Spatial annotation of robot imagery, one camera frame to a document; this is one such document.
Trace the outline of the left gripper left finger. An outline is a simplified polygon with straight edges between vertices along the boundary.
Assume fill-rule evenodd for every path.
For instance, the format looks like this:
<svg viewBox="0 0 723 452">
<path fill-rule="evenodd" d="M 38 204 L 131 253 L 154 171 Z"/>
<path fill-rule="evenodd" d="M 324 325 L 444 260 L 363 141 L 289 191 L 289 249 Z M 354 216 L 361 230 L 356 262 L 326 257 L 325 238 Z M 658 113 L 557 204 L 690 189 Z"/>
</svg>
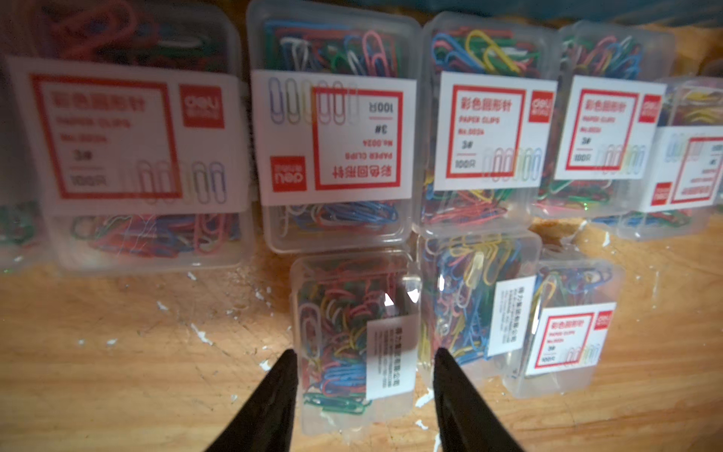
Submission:
<svg viewBox="0 0 723 452">
<path fill-rule="evenodd" d="M 206 451 L 289 451 L 299 376 L 288 348 Z"/>
</svg>

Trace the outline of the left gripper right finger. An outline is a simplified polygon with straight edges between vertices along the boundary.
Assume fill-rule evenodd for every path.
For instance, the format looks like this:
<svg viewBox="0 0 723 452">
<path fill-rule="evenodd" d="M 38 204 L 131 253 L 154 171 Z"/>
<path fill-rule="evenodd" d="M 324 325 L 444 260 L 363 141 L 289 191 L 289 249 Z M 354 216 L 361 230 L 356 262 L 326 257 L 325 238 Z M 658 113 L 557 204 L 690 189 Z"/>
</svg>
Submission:
<svg viewBox="0 0 723 452">
<path fill-rule="evenodd" d="M 446 348 L 434 357 L 433 391 L 444 451 L 523 451 Z"/>
</svg>

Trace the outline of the paper clip box tray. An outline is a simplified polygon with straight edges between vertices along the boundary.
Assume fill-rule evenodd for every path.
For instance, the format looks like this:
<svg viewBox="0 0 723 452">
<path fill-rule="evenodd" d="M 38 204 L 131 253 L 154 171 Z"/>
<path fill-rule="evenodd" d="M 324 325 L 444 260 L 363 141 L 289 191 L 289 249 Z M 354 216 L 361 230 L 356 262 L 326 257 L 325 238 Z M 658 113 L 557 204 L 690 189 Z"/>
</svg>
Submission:
<svg viewBox="0 0 723 452">
<path fill-rule="evenodd" d="M 425 384 L 433 383 L 441 348 L 474 384 L 508 371 L 525 340 L 541 251 L 541 237 L 529 230 L 418 237 Z"/>
</svg>

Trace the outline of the second row clip box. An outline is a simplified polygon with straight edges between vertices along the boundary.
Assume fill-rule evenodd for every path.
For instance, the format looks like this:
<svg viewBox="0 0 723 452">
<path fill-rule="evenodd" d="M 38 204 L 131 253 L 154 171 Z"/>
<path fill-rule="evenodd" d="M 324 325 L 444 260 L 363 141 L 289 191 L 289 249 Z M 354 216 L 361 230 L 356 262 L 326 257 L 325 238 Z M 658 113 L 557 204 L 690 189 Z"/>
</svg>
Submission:
<svg viewBox="0 0 723 452">
<path fill-rule="evenodd" d="M 301 427 L 359 431 L 412 409 L 422 282 L 405 250 L 308 255 L 290 269 Z"/>
</svg>

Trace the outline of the removed paper clip box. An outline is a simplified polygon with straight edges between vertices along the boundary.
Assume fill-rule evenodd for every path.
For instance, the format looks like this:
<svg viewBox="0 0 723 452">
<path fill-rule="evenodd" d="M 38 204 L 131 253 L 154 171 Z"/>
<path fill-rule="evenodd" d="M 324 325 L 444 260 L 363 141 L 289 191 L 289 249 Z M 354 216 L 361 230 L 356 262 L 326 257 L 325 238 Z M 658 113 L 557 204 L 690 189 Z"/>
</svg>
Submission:
<svg viewBox="0 0 723 452">
<path fill-rule="evenodd" d="M 641 179 L 628 184 L 619 238 L 695 235 L 707 226 L 722 183 L 722 80 L 672 77 Z"/>
<path fill-rule="evenodd" d="M 404 243 L 420 24 L 311 1 L 253 1 L 246 19 L 267 246 L 312 253 Z"/>
<path fill-rule="evenodd" d="M 241 41 L 203 1 L 5 1 L 1 60 L 58 266 L 142 274 L 252 250 Z"/>
<path fill-rule="evenodd" d="M 557 97 L 555 30 L 446 11 L 423 29 L 412 227 L 529 227 Z"/>
<path fill-rule="evenodd" d="M 642 178 L 676 39 L 667 32 L 580 21 L 560 28 L 558 94 L 537 218 L 619 215 Z"/>
</svg>

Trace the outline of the blue plastic storage tray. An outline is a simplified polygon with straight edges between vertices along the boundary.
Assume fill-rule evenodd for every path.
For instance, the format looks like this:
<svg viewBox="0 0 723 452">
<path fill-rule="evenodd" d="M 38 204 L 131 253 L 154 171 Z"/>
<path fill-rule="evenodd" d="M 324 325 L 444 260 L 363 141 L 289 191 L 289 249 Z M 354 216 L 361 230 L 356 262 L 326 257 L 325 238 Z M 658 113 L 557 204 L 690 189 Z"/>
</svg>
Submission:
<svg viewBox="0 0 723 452">
<path fill-rule="evenodd" d="M 539 22 L 588 20 L 627 26 L 722 26 L 721 0 L 359 0 L 343 4 L 424 13 L 455 11 L 486 17 L 517 16 Z"/>
</svg>

